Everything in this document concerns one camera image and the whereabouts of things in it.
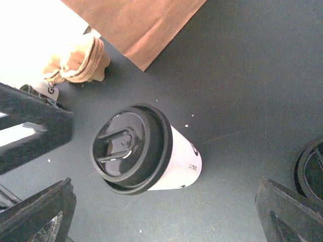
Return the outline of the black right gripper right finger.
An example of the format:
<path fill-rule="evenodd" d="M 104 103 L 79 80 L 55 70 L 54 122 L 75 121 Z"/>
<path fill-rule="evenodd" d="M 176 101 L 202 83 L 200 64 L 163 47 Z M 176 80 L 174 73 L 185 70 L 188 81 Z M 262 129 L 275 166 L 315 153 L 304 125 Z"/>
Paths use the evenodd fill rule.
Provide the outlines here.
<path fill-rule="evenodd" d="M 322 241 L 322 205 L 271 179 L 262 179 L 255 196 L 267 241 Z"/>

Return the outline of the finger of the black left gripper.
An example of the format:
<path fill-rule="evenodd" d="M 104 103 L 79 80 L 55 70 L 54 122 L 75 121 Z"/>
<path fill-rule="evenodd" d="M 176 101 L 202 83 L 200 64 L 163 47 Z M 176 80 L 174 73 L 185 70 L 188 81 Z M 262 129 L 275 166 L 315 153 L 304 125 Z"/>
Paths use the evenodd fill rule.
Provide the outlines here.
<path fill-rule="evenodd" d="M 1 174 L 72 139 L 72 113 L 28 84 L 1 84 L 1 113 Z"/>

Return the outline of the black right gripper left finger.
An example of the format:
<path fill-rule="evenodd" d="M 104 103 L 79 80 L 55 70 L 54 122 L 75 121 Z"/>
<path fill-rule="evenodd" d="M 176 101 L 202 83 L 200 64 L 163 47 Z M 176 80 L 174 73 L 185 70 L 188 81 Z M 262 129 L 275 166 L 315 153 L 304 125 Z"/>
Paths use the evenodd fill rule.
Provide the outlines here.
<path fill-rule="evenodd" d="M 75 208 L 68 177 L 1 212 L 1 241 L 66 241 Z"/>

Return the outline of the single white paper cup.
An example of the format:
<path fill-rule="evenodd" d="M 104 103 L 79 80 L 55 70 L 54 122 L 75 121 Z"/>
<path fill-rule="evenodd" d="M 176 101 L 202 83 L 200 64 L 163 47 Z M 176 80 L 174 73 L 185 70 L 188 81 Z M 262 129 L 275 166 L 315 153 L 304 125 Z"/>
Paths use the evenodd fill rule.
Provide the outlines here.
<path fill-rule="evenodd" d="M 173 148 L 169 163 L 161 178 L 150 191 L 174 190 L 188 187 L 196 182 L 202 170 L 202 159 L 196 147 L 174 127 Z"/>

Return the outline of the brown paper bag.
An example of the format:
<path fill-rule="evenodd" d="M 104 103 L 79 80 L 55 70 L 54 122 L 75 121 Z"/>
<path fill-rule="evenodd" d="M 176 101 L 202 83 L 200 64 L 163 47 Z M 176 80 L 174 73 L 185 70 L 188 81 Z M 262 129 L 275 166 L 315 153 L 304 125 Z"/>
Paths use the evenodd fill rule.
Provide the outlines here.
<path fill-rule="evenodd" d="M 63 3 L 145 71 L 205 2 L 64 0 Z"/>

